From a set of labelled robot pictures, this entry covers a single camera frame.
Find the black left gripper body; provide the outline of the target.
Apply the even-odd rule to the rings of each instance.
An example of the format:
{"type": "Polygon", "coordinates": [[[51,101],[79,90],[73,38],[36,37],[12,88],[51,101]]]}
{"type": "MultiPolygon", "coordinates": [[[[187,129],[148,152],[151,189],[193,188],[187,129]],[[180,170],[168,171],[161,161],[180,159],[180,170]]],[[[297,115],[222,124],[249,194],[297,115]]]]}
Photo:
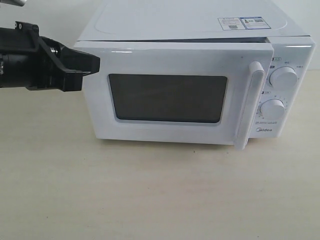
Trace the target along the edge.
{"type": "Polygon", "coordinates": [[[40,35],[39,26],[16,22],[0,29],[0,87],[28,90],[59,90],[59,69],[63,45],[40,35]]]}

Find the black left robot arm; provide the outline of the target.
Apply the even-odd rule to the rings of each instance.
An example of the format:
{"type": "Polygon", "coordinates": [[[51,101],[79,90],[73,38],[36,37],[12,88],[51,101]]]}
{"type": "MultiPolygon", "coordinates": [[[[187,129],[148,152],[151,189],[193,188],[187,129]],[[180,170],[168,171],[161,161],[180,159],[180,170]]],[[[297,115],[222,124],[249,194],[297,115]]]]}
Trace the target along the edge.
{"type": "Polygon", "coordinates": [[[0,86],[30,91],[81,91],[83,78],[98,73],[100,58],[40,35],[39,26],[16,21],[0,29],[0,86]]]}

